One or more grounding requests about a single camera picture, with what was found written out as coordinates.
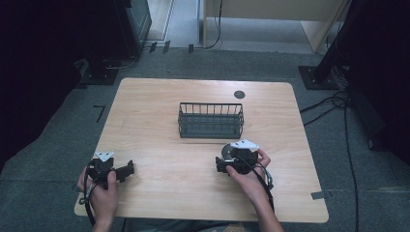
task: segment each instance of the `black wire basket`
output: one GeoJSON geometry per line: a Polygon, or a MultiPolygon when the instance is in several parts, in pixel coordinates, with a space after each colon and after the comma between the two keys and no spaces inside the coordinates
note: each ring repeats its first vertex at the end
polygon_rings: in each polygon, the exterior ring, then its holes
{"type": "Polygon", "coordinates": [[[241,138],[244,111],[241,103],[181,102],[181,138],[241,138]]]}

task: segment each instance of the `gray carpet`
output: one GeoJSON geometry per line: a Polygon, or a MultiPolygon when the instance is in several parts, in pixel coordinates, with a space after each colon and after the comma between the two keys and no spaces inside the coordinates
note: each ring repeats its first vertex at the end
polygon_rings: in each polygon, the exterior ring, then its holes
{"type": "MultiPolygon", "coordinates": [[[[77,177],[95,151],[118,85],[124,77],[285,81],[305,108],[335,91],[307,91],[298,66],[317,65],[322,56],[271,52],[170,49],[144,51],[120,70],[113,86],[74,89],[35,142],[10,159],[0,177],[0,231],[90,231],[73,212],[77,177]],[[106,109],[97,123],[101,109],[106,109]]],[[[331,105],[303,114],[304,122],[331,105]]],[[[359,231],[408,231],[410,167],[389,152],[367,148],[355,109],[347,110],[352,161],[359,190],[359,231]]],[[[355,194],[344,139],[343,110],[306,126],[317,174],[326,193],[329,221],[284,223],[286,231],[354,231],[355,194]]],[[[117,218],[112,231],[121,231],[117,218]]]]}

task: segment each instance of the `person's left hand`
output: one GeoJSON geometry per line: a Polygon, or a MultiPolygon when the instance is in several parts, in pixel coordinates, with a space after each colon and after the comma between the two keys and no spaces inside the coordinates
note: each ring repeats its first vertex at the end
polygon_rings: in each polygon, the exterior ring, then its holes
{"type": "MultiPolygon", "coordinates": [[[[82,170],[81,175],[78,178],[77,186],[84,192],[84,175],[85,169],[82,170]]],[[[91,192],[90,201],[91,206],[94,209],[96,224],[94,230],[97,231],[109,231],[114,221],[115,214],[118,208],[118,194],[116,186],[116,173],[110,171],[107,177],[108,189],[105,190],[101,186],[96,186],[91,192]]],[[[92,181],[87,181],[87,189],[91,186],[92,181]]]]}

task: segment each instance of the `floor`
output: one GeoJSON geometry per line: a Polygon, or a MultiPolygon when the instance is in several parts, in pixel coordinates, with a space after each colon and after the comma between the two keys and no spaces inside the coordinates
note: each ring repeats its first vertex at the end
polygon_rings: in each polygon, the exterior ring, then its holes
{"type": "MultiPolygon", "coordinates": [[[[197,1],[149,0],[148,3],[153,19],[148,42],[170,41],[170,47],[188,48],[190,44],[194,47],[202,47],[202,22],[198,24],[197,21],[197,1]],[[156,25],[161,25],[159,27],[164,29],[161,31],[161,36],[152,36],[159,33],[156,25]]],[[[213,49],[314,53],[300,21],[222,18],[220,39],[216,43],[219,34],[218,19],[208,18],[207,20],[207,45],[215,44],[213,49]]],[[[329,34],[328,42],[335,37],[337,28],[338,23],[329,34]]],[[[326,43],[323,44],[318,53],[326,53],[328,46],[326,43]]]]}

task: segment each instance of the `hand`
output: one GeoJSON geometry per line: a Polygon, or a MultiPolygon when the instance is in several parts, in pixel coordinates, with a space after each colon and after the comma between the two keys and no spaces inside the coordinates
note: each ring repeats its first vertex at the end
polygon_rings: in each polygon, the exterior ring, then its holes
{"type": "MultiPolygon", "coordinates": [[[[266,153],[260,149],[257,150],[261,158],[258,162],[262,164],[265,168],[271,162],[271,159],[266,155],[266,153]]],[[[255,171],[265,180],[265,172],[262,167],[257,166],[254,168],[255,171]]],[[[238,173],[232,166],[226,166],[228,174],[241,186],[242,191],[247,195],[250,202],[254,202],[257,199],[266,198],[266,191],[260,184],[256,175],[251,171],[246,175],[238,173]]]]}
{"type": "MultiPolygon", "coordinates": [[[[85,168],[78,179],[77,186],[84,191],[84,175],[85,168]]],[[[90,201],[91,206],[94,209],[96,217],[96,224],[94,225],[94,231],[109,231],[112,222],[114,221],[115,214],[118,208],[118,194],[116,186],[116,173],[110,171],[107,177],[108,189],[105,190],[101,186],[96,186],[91,192],[90,201]]],[[[91,186],[92,181],[87,181],[87,189],[91,186]]]]}

